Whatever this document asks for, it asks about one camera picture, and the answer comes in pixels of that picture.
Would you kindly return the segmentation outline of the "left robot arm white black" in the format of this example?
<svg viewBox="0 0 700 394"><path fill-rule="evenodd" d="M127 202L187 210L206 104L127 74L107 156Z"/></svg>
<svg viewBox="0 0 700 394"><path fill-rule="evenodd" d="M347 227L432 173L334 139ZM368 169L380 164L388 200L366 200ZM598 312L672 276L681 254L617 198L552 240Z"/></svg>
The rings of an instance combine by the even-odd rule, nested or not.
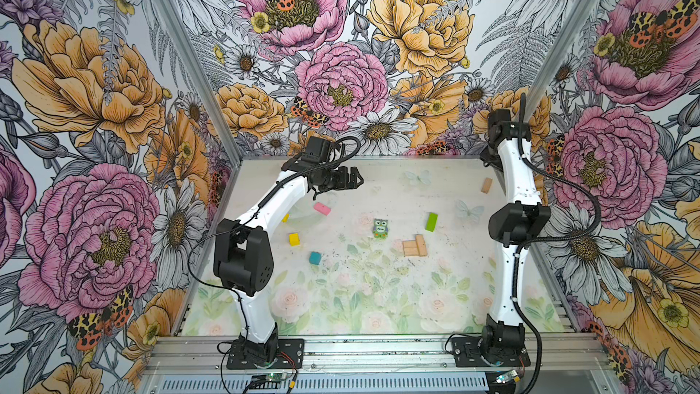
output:
<svg viewBox="0 0 700 394"><path fill-rule="evenodd" d="M357 155L361 141L344 137L335 142L309 140L281 167L272 187L257 204L232 220L222 219L215 232L213 273L221 288L239 306L242 330L233 342L235 366L272 366L284 353L279 328L268 306L268 285L275 270L271 238L293 206L308 193L315 196L359 188L364 179L356 167L344 163Z"/></svg>

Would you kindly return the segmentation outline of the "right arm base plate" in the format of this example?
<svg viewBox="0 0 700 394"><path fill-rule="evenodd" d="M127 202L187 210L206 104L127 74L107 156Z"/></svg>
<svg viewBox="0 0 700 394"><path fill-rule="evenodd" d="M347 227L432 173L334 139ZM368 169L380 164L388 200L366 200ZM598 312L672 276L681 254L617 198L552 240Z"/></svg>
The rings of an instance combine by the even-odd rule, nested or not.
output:
<svg viewBox="0 0 700 394"><path fill-rule="evenodd" d="M529 367L532 362L525 348L499 348L481 346L476 337L452 337L447 350L458 368L477 367Z"/></svg>

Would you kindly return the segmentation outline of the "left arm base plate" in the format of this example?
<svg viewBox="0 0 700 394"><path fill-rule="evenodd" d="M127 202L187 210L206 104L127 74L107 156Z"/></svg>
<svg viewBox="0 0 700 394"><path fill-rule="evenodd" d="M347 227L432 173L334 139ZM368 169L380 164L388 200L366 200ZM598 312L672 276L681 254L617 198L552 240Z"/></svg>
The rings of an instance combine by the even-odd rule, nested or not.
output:
<svg viewBox="0 0 700 394"><path fill-rule="evenodd" d="M239 337L226 352L228 370L300 370L304 362L304 339L271 339L257 344Z"/></svg>

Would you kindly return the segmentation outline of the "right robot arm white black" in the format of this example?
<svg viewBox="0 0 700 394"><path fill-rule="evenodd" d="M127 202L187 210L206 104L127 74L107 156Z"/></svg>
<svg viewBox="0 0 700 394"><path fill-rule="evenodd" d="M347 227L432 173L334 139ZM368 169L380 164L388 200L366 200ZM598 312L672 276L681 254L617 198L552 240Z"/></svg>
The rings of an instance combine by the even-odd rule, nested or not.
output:
<svg viewBox="0 0 700 394"><path fill-rule="evenodd" d="M520 307L521 272L528 251L523 243L534 239L551 212L541 200L530 159L530 128L512 118L508 109L488 115L488 145L481 153L494 168L506 193L506 204L490 217L488 230L501 262L501 285L487 315L479 348L493 366L530 363L525 348L525 315Z"/></svg>

